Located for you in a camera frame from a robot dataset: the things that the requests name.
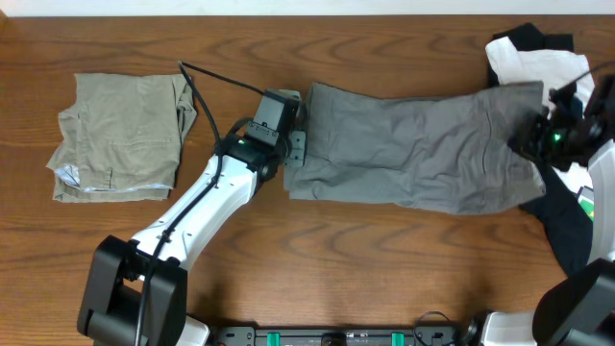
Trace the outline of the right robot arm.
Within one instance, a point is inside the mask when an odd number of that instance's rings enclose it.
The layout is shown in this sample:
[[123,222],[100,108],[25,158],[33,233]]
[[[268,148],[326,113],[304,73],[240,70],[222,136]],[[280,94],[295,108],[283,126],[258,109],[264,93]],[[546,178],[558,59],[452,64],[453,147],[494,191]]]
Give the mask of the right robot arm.
[[589,186],[574,199],[593,229],[580,239],[575,273],[550,289],[533,311],[489,312],[473,320],[467,345],[611,345],[614,342],[614,77],[596,86],[586,105],[572,85],[553,89],[555,108],[510,140],[523,158],[545,168],[587,169]]

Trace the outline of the grey shorts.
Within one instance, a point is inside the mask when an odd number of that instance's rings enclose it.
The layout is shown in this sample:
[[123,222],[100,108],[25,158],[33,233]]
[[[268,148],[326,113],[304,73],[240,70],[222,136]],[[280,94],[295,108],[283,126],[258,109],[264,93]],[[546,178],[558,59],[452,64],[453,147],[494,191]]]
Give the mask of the grey shorts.
[[307,153],[287,168],[290,198],[396,204],[455,215],[497,213],[543,196],[536,166],[508,140],[543,109],[543,85],[451,98],[379,99],[311,86]]

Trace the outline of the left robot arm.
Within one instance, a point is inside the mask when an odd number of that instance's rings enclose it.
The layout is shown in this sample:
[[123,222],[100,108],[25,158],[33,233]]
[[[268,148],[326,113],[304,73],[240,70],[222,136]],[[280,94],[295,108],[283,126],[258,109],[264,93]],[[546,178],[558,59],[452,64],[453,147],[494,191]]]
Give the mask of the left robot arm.
[[186,312],[187,276],[225,221],[281,165],[301,166],[299,92],[267,89],[254,118],[237,121],[196,183],[163,216],[96,248],[77,330],[97,345],[205,345],[209,327]]

